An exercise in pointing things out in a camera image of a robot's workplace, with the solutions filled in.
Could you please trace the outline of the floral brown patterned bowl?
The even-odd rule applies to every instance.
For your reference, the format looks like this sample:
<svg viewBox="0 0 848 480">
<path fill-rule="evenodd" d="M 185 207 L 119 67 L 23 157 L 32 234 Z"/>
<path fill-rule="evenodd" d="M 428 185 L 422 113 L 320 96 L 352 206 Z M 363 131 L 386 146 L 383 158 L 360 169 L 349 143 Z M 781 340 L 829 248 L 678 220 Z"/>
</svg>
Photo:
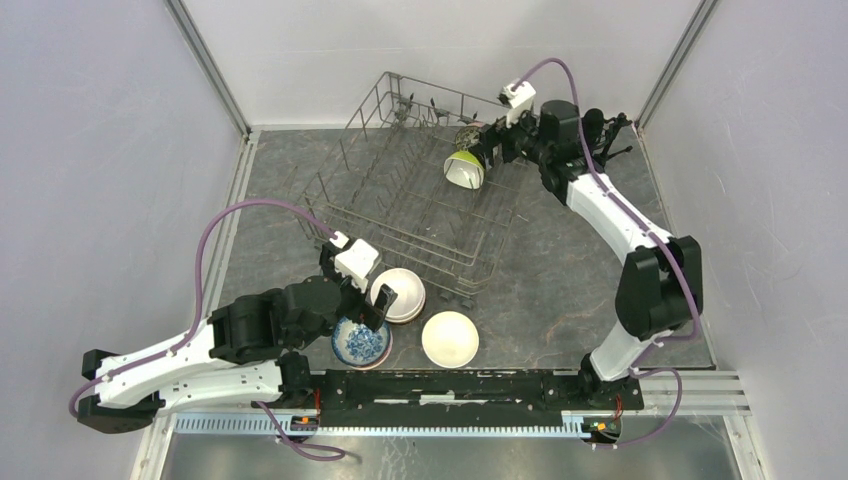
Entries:
<svg viewBox="0 0 848 480">
<path fill-rule="evenodd" d="M 457 151 L 470 151 L 480 143 L 481 131 L 485 127 L 483 122 L 471 122 L 461 127 L 454 137 L 454 145 Z"/>
</svg>

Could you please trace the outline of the green and white bowl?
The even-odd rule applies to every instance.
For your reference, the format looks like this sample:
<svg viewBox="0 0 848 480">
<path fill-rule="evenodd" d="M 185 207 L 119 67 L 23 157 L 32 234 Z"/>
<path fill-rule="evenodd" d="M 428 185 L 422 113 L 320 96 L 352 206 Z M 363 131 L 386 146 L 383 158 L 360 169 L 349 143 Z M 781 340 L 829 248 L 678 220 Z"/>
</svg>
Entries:
<svg viewBox="0 0 848 480">
<path fill-rule="evenodd" d="M 443 163 L 446 180 L 459 187 L 478 190 L 485 179 L 485 168 L 480 160 L 467 150 L 460 150 Z"/>
</svg>

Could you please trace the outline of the grey wire dish rack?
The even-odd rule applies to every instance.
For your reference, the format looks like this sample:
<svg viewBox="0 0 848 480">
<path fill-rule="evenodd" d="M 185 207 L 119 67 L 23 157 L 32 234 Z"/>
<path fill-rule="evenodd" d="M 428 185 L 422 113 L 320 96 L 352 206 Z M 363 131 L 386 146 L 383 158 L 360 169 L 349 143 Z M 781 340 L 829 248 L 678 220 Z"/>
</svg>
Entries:
<svg viewBox="0 0 848 480">
<path fill-rule="evenodd" d="M 495 159 L 482 187 L 470 190 L 448 182 L 443 163 L 457 152 L 461 127 L 504 114 L 497 102 L 385 72 L 300 200 L 321 222 L 377 248 L 384 266 L 412 270 L 442 299 L 472 308 L 534 169 Z"/>
</svg>

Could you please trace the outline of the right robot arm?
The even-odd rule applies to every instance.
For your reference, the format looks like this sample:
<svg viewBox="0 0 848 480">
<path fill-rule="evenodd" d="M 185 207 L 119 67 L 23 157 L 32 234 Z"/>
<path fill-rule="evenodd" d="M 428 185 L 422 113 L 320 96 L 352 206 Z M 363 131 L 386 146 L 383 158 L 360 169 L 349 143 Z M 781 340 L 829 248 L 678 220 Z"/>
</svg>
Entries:
<svg viewBox="0 0 848 480">
<path fill-rule="evenodd" d="M 581 216 L 622 264 L 615 296 L 617 322 L 578 372 L 577 392 L 591 408 L 612 401 L 637 363 L 676 331 L 698 335 L 703 311 L 702 250 L 691 236 L 676 237 L 643 215 L 605 172 L 611 147 L 629 126 L 625 114 L 607 118 L 599 109 L 580 113 L 565 100 L 545 102 L 479 129 L 471 153 L 484 165 L 517 159 L 534 164 L 544 188 Z"/>
</svg>

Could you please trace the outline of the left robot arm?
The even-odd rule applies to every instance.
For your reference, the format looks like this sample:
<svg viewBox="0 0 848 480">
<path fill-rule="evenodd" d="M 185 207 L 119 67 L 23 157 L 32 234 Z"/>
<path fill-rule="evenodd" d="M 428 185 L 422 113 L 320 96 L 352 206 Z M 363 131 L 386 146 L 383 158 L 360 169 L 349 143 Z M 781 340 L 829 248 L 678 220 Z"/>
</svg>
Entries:
<svg viewBox="0 0 848 480">
<path fill-rule="evenodd" d="M 73 398 L 72 414 L 96 431 L 119 434 L 201 405 L 306 408 L 317 382 L 303 349 L 331 336 L 342 320 L 371 331 L 385 323 L 397 294 L 382 287 L 370 298 L 369 280 L 380 260 L 362 239 L 328 241 L 318 275 L 240 296 L 141 351 L 90 350 L 81 369 L 90 384 Z"/>
</svg>

